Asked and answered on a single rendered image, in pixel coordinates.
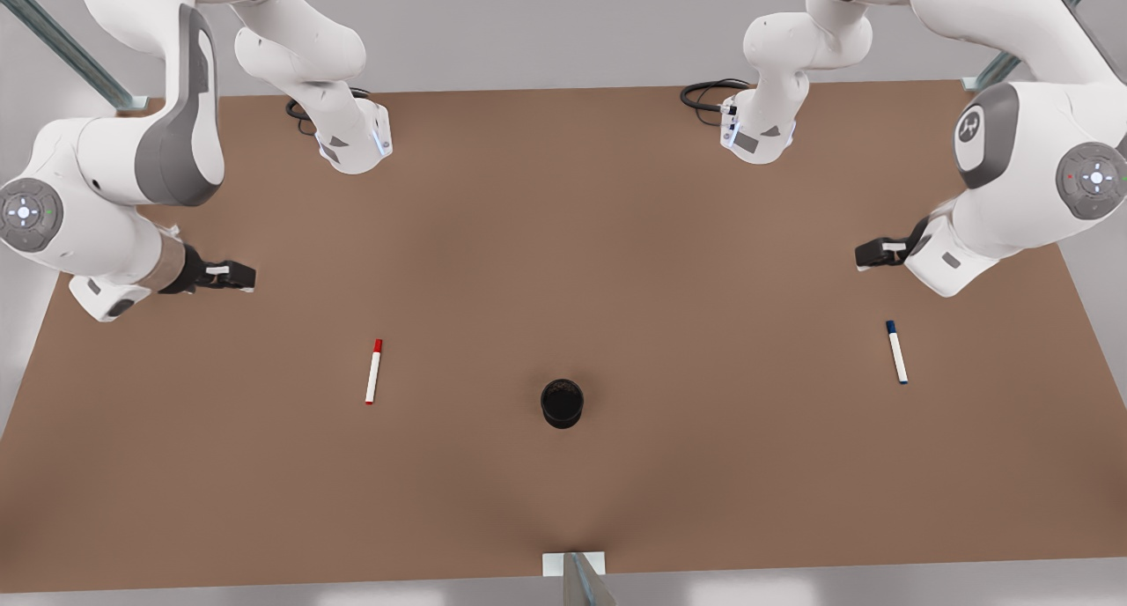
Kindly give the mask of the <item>black pen holder cup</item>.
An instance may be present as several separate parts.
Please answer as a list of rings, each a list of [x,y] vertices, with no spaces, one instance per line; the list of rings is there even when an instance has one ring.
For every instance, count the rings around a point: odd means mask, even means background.
[[[571,378],[553,378],[548,382],[540,396],[545,422],[560,430],[573,428],[579,421],[584,402],[582,387]]]

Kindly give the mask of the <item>blue-capped white marker pen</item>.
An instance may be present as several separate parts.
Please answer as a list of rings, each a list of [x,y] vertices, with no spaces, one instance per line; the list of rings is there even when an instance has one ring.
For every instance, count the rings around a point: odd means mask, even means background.
[[[899,384],[907,385],[909,384],[909,377],[907,377],[907,369],[904,362],[904,354],[902,354],[902,346],[899,341],[896,322],[891,320],[886,321],[886,329],[887,329],[888,341],[890,345],[891,357],[896,369],[896,376],[898,378]]]

